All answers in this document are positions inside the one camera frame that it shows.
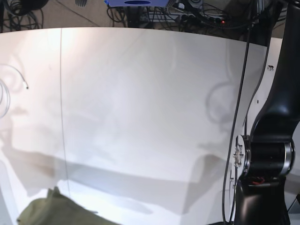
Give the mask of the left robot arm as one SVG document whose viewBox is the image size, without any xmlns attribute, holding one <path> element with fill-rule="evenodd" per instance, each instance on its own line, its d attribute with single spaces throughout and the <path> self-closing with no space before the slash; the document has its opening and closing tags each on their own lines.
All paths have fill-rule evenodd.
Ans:
<svg viewBox="0 0 300 225">
<path fill-rule="evenodd" d="M 236 139 L 233 198 L 225 225 L 288 225 L 285 181 L 300 121 L 300 3 L 287 2 L 285 31 L 270 93 L 249 135 Z"/>
</svg>

